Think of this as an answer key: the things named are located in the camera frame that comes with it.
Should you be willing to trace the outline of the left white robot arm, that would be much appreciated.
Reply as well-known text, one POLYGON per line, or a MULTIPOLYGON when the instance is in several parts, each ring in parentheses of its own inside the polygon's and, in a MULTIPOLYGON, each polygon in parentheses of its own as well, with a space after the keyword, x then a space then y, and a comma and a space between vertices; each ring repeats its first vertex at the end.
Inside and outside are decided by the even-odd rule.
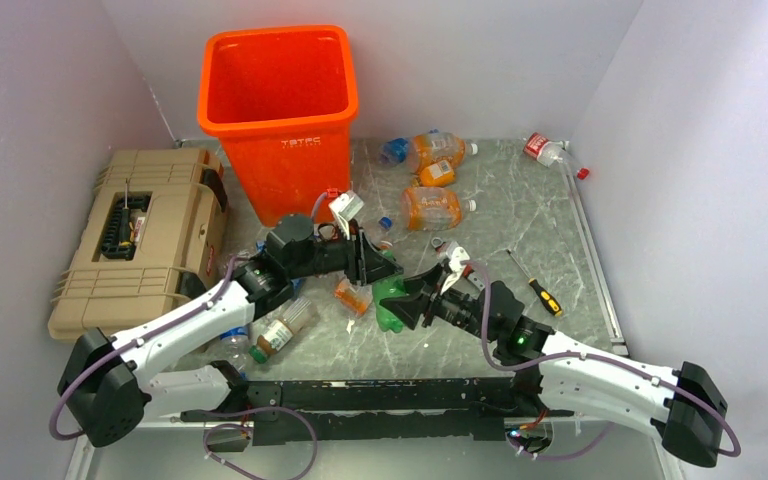
POLYGON ((85 436, 97 447, 120 440, 173 395, 172 388, 152 384, 165 368, 278 309, 293 296, 295 279, 342 272, 365 286, 402 271, 355 220, 322 239, 309 216, 287 215, 267 234, 263 250, 232 258, 220 283, 190 302, 111 336, 97 327, 80 335, 57 385, 49 433, 60 441, 85 436))

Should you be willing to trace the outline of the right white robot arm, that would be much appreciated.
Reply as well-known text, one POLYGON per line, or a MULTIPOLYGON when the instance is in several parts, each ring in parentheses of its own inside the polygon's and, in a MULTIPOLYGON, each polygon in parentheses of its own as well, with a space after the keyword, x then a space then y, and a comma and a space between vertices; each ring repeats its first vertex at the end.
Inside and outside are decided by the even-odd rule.
POLYGON ((621 425, 659 441, 674 457, 703 468, 737 457, 742 446, 726 419, 728 403, 707 370, 646 364, 590 347, 529 318, 502 281, 487 281, 475 297, 445 289, 438 265, 404 282, 402 296, 381 305, 407 328, 436 320, 481 341, 488 364, 512 372, 517 411, 569 411, 621 425))

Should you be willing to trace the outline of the green plastic bottle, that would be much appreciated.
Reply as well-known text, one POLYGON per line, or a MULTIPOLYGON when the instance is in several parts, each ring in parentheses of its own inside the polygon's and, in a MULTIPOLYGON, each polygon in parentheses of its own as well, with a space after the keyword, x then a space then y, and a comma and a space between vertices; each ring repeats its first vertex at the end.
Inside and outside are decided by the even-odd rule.
POLYGON ((404 273, 402 270, 386 277, 372 285, 373 303, 375 307, 375 320, 382 332, 401 333, 405 324, 396 314, 385 307, 382 302, 386 299, 402 297, 406 295, 404 288, 404 273))

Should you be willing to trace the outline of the wide orange label bottle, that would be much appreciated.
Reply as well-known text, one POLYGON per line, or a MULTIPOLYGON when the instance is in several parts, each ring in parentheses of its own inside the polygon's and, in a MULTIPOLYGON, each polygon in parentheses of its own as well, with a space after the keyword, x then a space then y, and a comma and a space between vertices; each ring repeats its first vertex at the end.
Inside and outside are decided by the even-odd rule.
POLYGON ((462 200, 444 187, 408 187, 401 195, 402 217, 410 231, 444 231, 457 227, 477 210, 473 199, 462 200))

